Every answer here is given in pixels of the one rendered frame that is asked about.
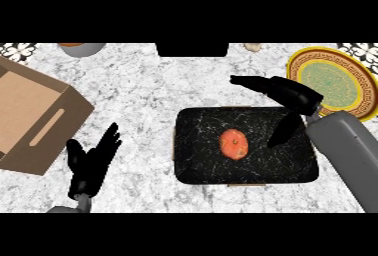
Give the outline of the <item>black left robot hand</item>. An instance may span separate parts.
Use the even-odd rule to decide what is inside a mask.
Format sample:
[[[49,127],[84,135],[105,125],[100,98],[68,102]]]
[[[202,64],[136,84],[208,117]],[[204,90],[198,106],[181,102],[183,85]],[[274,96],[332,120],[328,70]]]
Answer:
[[[75,139],[66,141],[68,167],[72,172],[68,197],[72,200],[81,194],[88,197],[97,195],[121,143],[116,123],[111,124],[97,146],[88,151],[84,151]]]

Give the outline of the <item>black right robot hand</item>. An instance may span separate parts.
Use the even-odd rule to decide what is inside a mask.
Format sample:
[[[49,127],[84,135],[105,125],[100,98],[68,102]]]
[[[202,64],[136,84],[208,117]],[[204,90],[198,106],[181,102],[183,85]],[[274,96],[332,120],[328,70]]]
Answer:
[[[291,139],[301,123],[300,116],[310,117],[319,111],[323,95],[301,83],[277,76],[266,78],[232,75],[230,83],[263,93],[289,110],[277,123],[267,142],[267,147],[273,148]]]

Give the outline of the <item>black appliance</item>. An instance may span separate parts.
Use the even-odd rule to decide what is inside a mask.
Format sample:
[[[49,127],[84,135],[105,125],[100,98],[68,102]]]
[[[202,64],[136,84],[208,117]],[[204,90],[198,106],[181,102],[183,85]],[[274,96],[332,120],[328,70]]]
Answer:
[[[156,51],[161,57],[224,57],[227,43],[158,43]]]

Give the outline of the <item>black marble tray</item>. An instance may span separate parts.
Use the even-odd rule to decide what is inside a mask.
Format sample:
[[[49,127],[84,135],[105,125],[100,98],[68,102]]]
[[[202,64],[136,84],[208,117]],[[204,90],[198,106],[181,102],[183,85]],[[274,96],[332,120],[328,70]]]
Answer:
[[[184,184],[307,183],[319,177],[313,146],[300,126],[269,145],[283,107],[186,108],[174,127],[174,175]]]

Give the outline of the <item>grey pot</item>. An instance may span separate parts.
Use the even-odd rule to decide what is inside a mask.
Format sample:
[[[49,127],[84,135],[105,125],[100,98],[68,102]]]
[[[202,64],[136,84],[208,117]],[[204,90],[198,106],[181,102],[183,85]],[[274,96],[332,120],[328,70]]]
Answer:
[[[59,47],[71,57],[82,58],[94,55],[105,47],[105,43],[60,44]]]

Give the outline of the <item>orange squash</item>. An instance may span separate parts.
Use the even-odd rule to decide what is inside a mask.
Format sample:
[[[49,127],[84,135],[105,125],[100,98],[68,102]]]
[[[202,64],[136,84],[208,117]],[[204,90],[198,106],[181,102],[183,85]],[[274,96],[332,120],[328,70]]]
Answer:
[[[240,160],[248,154],[248,140],[236,129],[227,129],[220,135],[220,151],[232,160]]]

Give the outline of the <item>yellow patterned plate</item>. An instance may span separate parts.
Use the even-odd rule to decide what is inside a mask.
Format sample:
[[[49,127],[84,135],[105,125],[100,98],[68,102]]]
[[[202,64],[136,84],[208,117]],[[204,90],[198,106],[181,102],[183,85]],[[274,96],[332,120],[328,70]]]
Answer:
[[[323,95],[322,116],[344,110],[364,122],[378,115],[378,80],[341,51],[320,46],[298,50],[286,63],[286,78]]]

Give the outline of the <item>brown cardboard box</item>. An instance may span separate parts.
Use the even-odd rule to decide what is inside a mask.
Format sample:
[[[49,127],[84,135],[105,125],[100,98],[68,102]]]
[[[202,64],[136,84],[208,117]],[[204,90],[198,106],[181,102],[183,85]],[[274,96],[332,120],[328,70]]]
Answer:
[[[93,109],[69,84],[0,57],[0,169],[43,175]]]

